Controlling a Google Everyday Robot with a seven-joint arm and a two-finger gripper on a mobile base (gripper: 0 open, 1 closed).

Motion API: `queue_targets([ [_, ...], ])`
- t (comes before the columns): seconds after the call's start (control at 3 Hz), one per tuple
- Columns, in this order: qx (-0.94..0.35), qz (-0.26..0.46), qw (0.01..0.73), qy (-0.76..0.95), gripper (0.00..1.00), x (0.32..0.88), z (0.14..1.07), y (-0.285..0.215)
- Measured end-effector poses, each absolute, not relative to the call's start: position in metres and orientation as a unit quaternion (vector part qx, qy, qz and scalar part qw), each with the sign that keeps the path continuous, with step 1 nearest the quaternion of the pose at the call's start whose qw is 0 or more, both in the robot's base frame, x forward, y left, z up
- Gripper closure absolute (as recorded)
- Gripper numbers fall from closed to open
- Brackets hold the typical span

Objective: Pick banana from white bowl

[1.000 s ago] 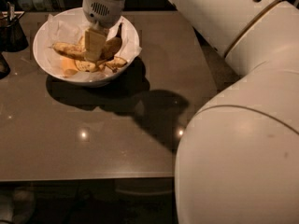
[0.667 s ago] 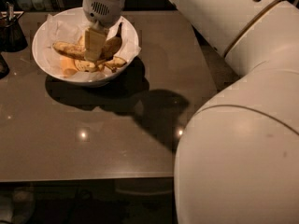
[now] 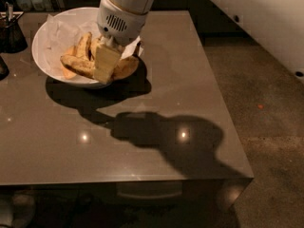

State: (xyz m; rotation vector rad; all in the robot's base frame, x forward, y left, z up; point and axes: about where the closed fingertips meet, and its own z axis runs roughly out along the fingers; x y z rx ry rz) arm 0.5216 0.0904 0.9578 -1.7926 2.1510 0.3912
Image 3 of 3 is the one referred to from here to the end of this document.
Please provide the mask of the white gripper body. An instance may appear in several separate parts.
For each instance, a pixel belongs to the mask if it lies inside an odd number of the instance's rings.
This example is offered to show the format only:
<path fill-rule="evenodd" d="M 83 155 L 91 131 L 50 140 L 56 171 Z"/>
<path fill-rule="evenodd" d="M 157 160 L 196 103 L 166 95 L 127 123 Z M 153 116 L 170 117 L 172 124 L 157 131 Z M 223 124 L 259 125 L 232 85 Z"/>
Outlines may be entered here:
<path fill-rule="evenodd" d="M 136 14 L 116 6 L 111 0 L 101 0 L 97 14 L 100 33 L 112 37 L 119 45 L 127 46 L 140 35 L 147 14 Z"/>

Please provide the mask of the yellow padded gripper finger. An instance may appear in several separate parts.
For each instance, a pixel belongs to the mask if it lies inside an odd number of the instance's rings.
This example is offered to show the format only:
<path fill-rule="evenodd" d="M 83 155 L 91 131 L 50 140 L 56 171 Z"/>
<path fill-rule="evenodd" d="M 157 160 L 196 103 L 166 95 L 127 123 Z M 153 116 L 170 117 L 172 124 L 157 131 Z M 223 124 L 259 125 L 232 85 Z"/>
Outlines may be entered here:
<path fill-rule="evenodd" d="M 121 56 L 122 53 L 117 48 L 105 44 L 96 46 L 94 55 L 94 79 L 104 85 L 108 84 Z"/>

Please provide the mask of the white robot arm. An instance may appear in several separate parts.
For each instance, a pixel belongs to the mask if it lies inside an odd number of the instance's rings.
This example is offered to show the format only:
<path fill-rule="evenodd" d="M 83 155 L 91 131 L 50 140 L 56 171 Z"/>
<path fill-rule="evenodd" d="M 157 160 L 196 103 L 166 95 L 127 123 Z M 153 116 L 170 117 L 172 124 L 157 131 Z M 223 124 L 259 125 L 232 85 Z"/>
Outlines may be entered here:
<path fill-rule="evenodd" d="M 154 0 L 100 0 L 102 35 L 127 46 L 140 35 Z M 304 82 L 304 0 L 211 0 Z"/>

